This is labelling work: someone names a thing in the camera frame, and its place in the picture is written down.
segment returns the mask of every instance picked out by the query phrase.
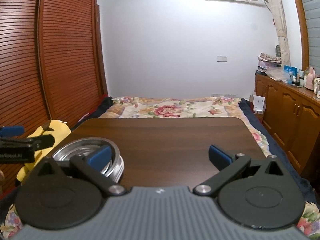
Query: brown tabletop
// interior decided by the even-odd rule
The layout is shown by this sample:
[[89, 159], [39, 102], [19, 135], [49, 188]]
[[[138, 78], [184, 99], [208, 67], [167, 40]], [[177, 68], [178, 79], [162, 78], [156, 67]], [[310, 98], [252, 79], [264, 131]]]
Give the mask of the brown tabletop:
[[211, 144], [253, 159], [264, 154], [245, 124], [235, 117], [167, 119], [90, 119], [54, 150], [83, 137], [114, 141], [124, 159], [120, 184], [193, 188], [218, 170], [208, 157]]

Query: metal bowl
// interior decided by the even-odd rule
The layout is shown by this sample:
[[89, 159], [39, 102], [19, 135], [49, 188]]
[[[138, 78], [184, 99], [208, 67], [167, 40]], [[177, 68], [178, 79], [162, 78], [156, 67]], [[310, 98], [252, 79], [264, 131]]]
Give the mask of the metal bowl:
[[114, 182], [118, 182], [123, 170], [124, 162], [120, 156], [120, 151], [117, 145], [108, 139], [90, 137], [73, 141], [56, 151], [52, 157], [56, 161], [68, 161], [72, 156], [88, 156], [93, 151], [101, 146], [109, 145], [112, 149], [112, 159], [101, 171], [106, 177], [110, 177]]

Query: light switch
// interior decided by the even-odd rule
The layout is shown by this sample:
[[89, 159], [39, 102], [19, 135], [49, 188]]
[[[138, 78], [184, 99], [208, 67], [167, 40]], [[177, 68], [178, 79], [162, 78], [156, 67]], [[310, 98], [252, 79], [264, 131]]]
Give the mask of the light switch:
[[217, 62], [228, 62], [227, 56], [217, 56]]

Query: floral bedspread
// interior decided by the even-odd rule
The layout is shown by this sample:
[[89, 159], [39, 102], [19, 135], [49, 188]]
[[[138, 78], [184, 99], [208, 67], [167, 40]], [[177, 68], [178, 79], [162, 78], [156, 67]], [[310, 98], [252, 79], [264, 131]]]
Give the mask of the floral bedspread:
[[[152, 99], [138, 97], [114, 98], [114, 104], [100, 118], [179, 118], [226, 117], [241, 119], [265, 156], [270, 155], [266, 137], [256, 130], [240, 109], [239, 98]], [[320, 213], [317, 206], [307, 203], [297, 227], [309, 238], [320, 239]], [[0, 225], [4, 238], [10, 238], [22, 228], [15, 206], [12, 205], [5, 222]]]

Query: wall switch plate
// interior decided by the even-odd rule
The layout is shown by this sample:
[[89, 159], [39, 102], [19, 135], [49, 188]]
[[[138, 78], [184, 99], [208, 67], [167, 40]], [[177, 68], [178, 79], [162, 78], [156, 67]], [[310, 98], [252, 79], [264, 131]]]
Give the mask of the wall switch plate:
[[212, 98], [218, 98], [218, 97], [224, 97], [224, 98], [236, 98], [236, 95], [232, 95], [232, 94], [212, 94], [211, 95]]
[[228, 62], [227, 56], [217, 56], [217, 62]]

